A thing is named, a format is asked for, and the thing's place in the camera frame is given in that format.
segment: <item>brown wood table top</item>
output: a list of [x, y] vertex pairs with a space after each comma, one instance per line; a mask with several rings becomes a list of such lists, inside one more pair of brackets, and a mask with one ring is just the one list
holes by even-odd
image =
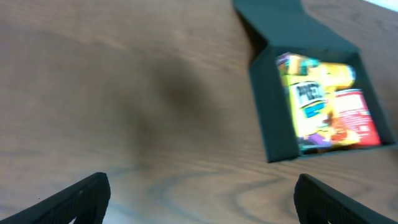
[[[398, 13], [303, 3], [398, 133]], [[251, 54], [229, 0], [0, 0], [0, 218], [102, 171], [105, 223], [298, 223], [301, 173], [398, 220], [397, 151], [266, 162]]]

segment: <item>box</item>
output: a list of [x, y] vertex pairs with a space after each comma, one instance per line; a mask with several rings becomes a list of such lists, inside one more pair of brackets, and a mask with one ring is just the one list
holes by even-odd
[[350, 65], [356, 72], [352, 89], [361, 90], [361, 97], [366, 102], [381, 143], [375, 147], [364, 144], [363, 149], [380, 149], [397, 144], [357, 47], [308, 16], [300, 1], [234, 0], [233, 4], [249, 34], [254, 31], [252, 41], [263, 46], [252, 61], [249, 74], [269, 162], [306, 156], [296, 138], [277, 67], [278, 56], [287, 52]]

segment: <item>wood grain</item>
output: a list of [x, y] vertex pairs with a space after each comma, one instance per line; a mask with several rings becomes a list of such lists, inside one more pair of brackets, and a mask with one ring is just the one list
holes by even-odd
[[[303, 0], [362, 49], [398, 131], [398, 14]], [[398, 152], [267, 164], [229, 0], [0, 0], [0, 218], [98, 171], [105, 223], [298, 223], [308, 173], [398, 220]]]

